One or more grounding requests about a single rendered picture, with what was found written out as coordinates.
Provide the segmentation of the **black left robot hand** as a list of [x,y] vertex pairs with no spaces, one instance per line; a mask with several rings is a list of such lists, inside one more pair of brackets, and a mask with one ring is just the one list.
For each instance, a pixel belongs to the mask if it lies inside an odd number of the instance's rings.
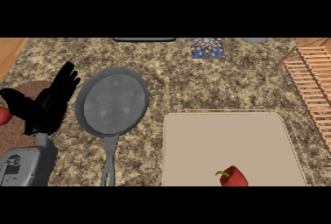
[[52,135],[57,131],[78,83],[78,72],[68,61],[50,87],[43,89],[34,100],[12,88],[0,90],[10,114],[25,121],[26,136],[35,133]]

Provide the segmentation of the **beige tray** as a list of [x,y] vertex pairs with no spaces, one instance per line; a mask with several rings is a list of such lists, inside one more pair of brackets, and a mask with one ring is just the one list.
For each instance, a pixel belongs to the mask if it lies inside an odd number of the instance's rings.
[[236,166],[250,186],[304,186],[282,117],[273,112],[185,112],[162,123],[164,186],[217,186]]

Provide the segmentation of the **wooden tiered shelf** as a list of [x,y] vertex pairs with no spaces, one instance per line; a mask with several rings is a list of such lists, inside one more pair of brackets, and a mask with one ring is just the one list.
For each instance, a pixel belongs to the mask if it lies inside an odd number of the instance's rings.
[[325,147],[331,152],[331,38],[295,45],[279,65],[289,75]]

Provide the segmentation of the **grey frying pan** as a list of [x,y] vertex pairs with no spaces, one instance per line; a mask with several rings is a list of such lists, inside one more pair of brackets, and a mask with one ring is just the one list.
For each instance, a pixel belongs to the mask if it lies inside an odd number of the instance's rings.
[[94,74],[77,94],[75,116],[80,127],[105,141],[106,162],[100,185],[115,185],[114,155],[118,138],[140,122],[149,105],[148,85],[125,67]]

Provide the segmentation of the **blue patterned box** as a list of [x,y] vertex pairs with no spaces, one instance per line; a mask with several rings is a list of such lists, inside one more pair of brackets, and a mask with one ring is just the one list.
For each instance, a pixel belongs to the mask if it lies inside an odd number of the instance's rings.
[[224,57],[221,38],[190,38],[190,56],[198,59]]

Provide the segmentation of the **red bell pepper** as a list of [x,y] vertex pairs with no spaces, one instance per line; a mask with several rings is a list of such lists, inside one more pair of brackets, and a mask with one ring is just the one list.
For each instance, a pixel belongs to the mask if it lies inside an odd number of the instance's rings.
[[224,171],[217,171],[221,186],[248,186],[247,178],[239,169],[232,165]]

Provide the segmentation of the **grey round container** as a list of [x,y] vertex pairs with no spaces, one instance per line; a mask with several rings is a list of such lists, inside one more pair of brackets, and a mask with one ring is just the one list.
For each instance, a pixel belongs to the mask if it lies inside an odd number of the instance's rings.
[[253,43],[253,44],[261,44],[267,41],[269,38],[241,38],[242,41]]

